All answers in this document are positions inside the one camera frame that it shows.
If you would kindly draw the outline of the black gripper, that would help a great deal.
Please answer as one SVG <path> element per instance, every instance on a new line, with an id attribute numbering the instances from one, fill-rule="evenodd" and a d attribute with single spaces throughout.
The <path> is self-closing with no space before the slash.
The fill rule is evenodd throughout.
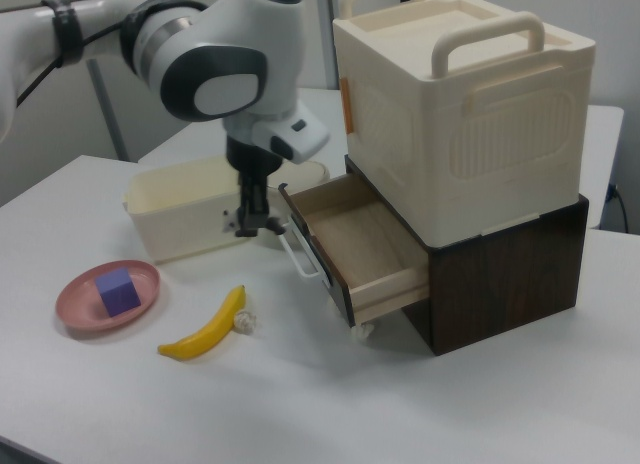
<path id="1" fill-rule="evenodd" d="M 267 181 L 268 177 L 281 167 L 281 158 L 258 146 L 242 143 L 230 136 L 226 138 L 226 158 L 241 175 L 239 177 L 240 207 L 236 211 L 238 229 L 235 231 L 235 236 L 253 237 L 254 231 L 250 227 L 251 198 L 252 227 L 265 228 L 270 212 Z"/>

